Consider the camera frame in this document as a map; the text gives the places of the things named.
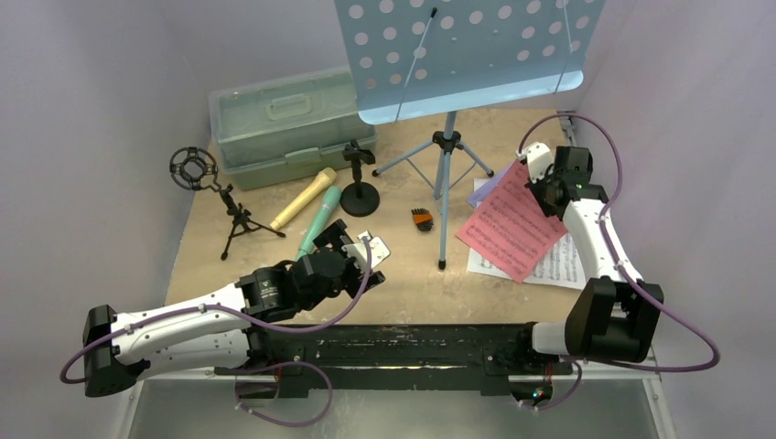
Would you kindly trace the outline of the lavender sheet music page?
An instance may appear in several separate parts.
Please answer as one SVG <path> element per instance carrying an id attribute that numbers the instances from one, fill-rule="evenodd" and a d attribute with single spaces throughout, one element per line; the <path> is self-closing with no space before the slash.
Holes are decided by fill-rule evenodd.
<path id="1" fill-rule="evenodd" d="M 475 209 L 501 183 L 504 176 L 508 174 L 509 169 L 507 166 L 490 178 L 475 178 L 473 183 L 474 190 L 467 197 L 469 205 Z"/>

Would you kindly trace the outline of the mint green microphone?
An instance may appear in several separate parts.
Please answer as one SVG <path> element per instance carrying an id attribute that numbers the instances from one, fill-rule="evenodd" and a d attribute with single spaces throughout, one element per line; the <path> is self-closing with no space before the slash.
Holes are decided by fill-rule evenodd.
<path id="1" fill-rule="evenodd" d="M 324 230 L 332 213 L 340 204 L 342 190 L 339 187 L 329 187 L 323 195 L 321 205 L 298 246 L 294 260 L 312 253 L 315 249 L 314 239 Z"/>

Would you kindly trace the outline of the white sheet music page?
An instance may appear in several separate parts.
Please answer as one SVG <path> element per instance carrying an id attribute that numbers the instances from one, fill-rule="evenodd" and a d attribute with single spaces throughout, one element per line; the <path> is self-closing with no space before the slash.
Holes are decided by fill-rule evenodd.
<path id="1" fill-rule="evenodd" d="M 473 249 L 469 250 L 467 272 L 509 279 L 506 273 L 485 260 Z M 564 235 L 548 250 L 523 282 L 559 286 L 578 291 L 584 288 L 586 280 L 582 263 L 570 233 Z"/>
<path id="2" fill-rule="evenodd" d="M 475 178 L 473 191 L 468 197 L 468 203 L 474 209 L 490 194 L 492 181 L 489 178 Z"/>

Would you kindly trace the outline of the black round-base microphone stand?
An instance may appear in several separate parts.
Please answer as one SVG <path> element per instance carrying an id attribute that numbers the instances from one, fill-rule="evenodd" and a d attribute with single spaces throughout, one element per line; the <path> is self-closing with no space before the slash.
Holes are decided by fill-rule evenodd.
<path id="1" fill-rule="evenodd" d="M 350 162 L 353 182 L 341 192 L 340 206 L 352 217 L 363 218 L 371 215 L 380 205 L 380 195 L 373 185 L 362 181 L 361 166 L 374 165 L 376 162 L 372 151 L 362 148 L 358 141 L 352 139 L 342 151 L 343 158 Z"/>

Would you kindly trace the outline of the cream yellow microphone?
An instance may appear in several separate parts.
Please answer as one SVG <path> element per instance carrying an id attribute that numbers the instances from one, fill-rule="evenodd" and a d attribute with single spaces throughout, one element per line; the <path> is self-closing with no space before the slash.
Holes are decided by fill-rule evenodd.
<path id="1" fill-rule="evenodd" d="M 336 179 L 337 172 L 331 167 L 319 171 L 314 180 L 274 217 L 270 223 L 270 228 L 280 231 L 314 198 L 331 187 Z"/>

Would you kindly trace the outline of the black tripod microphone stand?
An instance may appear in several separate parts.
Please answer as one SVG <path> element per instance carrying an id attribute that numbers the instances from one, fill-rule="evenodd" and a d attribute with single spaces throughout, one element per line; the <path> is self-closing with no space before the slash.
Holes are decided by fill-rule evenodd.
<path id="1" fill-rule="evenodd" d="M 206 149 L 195 146 L 180 148 L 169 159 L 168 171 L 177 186 L 193 192 L 204 190 L 219 195 L 226 208 L 226 214 L 232 219 L 232 228 L 227 238 L 221 260 L 229 256 L 232 240 L 259 230 L 267 230 L 279 238 L 286 235 L 252 219 L 252 212 L 232 196 L 233 185 L 221 185 L 218 182 L 219 168 L 215 157 Z"/>

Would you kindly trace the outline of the light blue music stand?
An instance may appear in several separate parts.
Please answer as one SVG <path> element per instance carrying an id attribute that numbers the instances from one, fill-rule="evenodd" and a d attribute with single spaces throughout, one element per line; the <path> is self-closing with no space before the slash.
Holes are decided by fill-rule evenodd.
<path id="1" fill-rule="evenodd" d="M 601 0 L 338 1 L 360 118 L 379 125 L 443 113 L 435 200 L 449 205 L 460 110 L 572 91 Z"/>

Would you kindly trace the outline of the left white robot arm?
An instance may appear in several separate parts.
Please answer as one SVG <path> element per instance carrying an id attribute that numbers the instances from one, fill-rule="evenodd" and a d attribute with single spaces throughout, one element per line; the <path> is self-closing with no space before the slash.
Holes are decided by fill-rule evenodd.
<path id="1" fill-rule="evenodd" d="M 95 306 L 82 335 L 79 382 L 85 395 L 113 395 L 185 369 L 265 372 L 273 350 L 262 342 L 263 330 L 290 333 L 283 323 L 300 312 L 342 292 L 357 300 L 384 282 L 377 267 L 390 257 L 389 247 L 368 231 L 353 240 L 346 228 L 337 220 L 314 239 L 312 253 L 259 268 L 194 299 L 129 313 Z"/>

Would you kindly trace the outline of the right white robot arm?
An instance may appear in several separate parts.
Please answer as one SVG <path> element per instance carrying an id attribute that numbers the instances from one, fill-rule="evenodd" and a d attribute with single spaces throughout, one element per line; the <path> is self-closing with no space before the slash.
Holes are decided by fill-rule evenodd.
<path id="1" fill-rule="evenodd" d="M 593 157 L 583 147 L 555 151 L 534 142 L 518 154 L 529 173 L 527 188 L 549 218 L 562 221 L 581 261 L 585 286 L 565 320 L 536 323 L 516 344 L 513 358 L 527 372 L 550 355 L 640 363 L 649 352 L 663 301 L 657 284 L 642 280 L 617 234 L 601 231 L 609 220 L 609 197 L 592 183 Z"/>

